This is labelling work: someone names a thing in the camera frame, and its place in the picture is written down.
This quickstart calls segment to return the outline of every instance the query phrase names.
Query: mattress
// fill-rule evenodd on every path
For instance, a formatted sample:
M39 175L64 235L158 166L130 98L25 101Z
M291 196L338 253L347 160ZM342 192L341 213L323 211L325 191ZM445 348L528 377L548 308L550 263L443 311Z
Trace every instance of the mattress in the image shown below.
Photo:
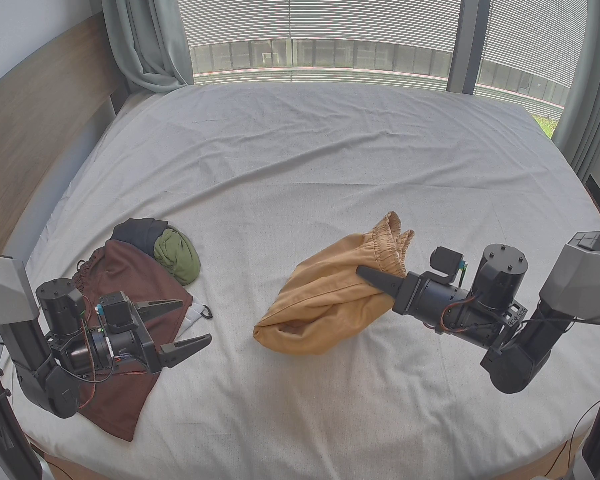
M76 415L13 409L47 452L112 479L490 478L571 434L600 398L600 328L575 325L524 391L498 392L484 351L389 312L321 356L251 336L295 265L389 210L437 246L522 250L530 310L562 245L600 229L581 183L524 108L362 84L191 86L136 97L56 207L27 265L71 276L129 217L167 219L200 254L208 304L181 338L209 347L160 375L131 443ZM583 425L591 423L590 413Z

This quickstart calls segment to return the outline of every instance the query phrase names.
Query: gray-green curtain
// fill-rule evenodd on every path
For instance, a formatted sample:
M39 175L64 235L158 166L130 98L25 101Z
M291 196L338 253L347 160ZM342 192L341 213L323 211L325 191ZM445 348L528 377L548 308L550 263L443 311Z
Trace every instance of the gray-green curtain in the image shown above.
M102 0L111 50L131 85L167 92L193 84L178 0Z
M582 53L553 142L586 181L600 155L600 0L587 5Z

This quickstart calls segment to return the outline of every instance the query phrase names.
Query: olive green cloth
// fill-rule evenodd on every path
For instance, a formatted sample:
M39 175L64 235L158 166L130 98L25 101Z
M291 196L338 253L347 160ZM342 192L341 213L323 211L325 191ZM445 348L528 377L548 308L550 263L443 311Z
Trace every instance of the olive green cloth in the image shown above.
M153 245L153 257L181 285L192 283L200 274L200 258L189 239L172 227Z

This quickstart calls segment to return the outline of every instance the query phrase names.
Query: wooden headboard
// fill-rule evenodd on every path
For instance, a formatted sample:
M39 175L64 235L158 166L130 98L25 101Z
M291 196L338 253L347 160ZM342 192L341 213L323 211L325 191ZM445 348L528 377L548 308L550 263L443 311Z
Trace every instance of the wooden headboard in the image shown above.
M0 253L48 169L123 80L102 13L0 79Z

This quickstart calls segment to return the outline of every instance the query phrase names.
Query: grass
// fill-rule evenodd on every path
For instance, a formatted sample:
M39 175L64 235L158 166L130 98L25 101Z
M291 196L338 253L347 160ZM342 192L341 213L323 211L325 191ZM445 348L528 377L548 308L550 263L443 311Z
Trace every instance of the grass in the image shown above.
M531 116L533 116L536 122L540 125L540 128L542 128L543 132L546 133L546 136L549 137L549 139L551 139L553 131L555 130L555 126L556 124L558 124L558 121L554 119L549 119L549 117L536 116L535 114L531 114Z

